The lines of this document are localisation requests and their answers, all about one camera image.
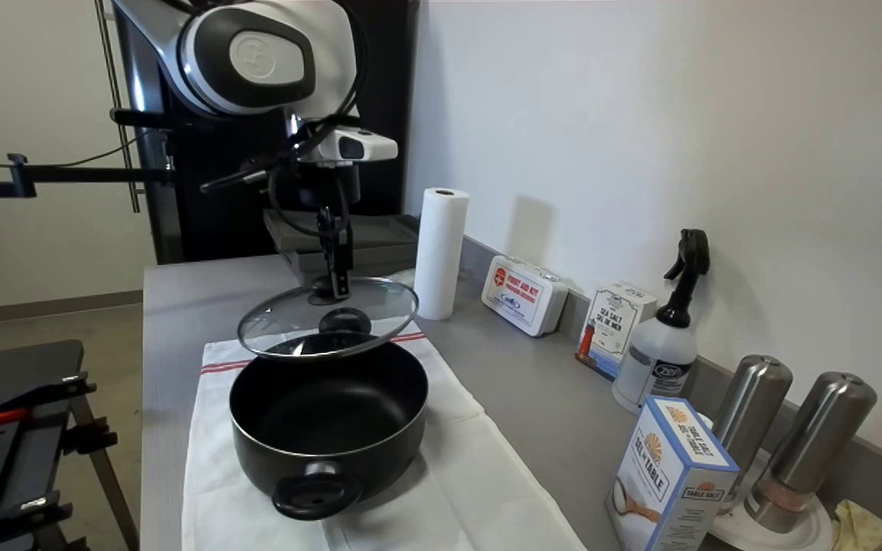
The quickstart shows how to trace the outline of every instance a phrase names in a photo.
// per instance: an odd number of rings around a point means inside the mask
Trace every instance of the floor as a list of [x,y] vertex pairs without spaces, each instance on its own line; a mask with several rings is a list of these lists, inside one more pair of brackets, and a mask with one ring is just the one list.
[[[106,417],[112,428],[119,436],[119,444],[106,454],[138,520],[142,308],[126,303],[0,322],[0,350],[51,341],[81,341],[86,346],[83,371],[89,371],[89,380],[99,387],[89,403],[95,417]],[[66,503],[75,503],[75,519],[66,520],[66,537],[72,543],[86,537],[93,551],[126,547],[89,458],[66,458],[58,490]]]

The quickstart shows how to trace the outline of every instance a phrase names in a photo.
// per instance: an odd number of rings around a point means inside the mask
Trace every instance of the label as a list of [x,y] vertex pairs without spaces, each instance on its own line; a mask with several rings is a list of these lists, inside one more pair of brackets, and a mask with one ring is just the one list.
[[495,287],[495,295],[490,297],[492,311],[500,311],[503,315],[527,328],[536,326],[539,300],[541,300],[541,287],[536,282],[500,266],[492,274],[492,287]]
[[628,346],[624,364],[630,368],[628,375],[623,375],[628,387],[624,393],[642,403],[646,394],[683,394],[696,361],[693,364],[657,361],[638,346]]
[[609,492],[623,547],[702,547],[735,474],[690,403],[646,399]]
[[653,364],[653,378],[657,378],[653,394],[683,394],[693,364],[657,361]]
[[630,330],[653,315],[657,297],[634,284],[598,287],[584,315],[575,360],[601,371],[606,380],[620,380]]

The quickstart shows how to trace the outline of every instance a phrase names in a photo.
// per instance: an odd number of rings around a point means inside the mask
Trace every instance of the paper towel roll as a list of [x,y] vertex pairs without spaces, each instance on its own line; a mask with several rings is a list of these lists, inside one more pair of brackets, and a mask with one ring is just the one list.
[[413,290],[420,319],[446,319],[460,284],[469,194],[428,186],[420,207]]

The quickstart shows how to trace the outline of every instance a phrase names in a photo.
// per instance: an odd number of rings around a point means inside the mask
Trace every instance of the spray bottle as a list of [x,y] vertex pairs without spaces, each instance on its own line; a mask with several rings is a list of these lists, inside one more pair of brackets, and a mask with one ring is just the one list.
[[623,375],[614,394],[623,409],[639,412],[646,394],[681,394],[696,364],[696,335],[690,330],[690,300],[700,275],[711,274],[709,233],[683,231],[677,264],[668,282],[677,282],[671,300],[657,319],[638,326],[628,341]]

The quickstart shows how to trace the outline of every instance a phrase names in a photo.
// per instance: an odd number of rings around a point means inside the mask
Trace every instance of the black pot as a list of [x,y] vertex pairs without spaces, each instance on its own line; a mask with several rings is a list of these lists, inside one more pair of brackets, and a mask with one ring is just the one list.
[[236,458],[286,519],[330,519],[404,474],[426,399],[428,378],[394,343],[347,360],[255,360],[231,393]]

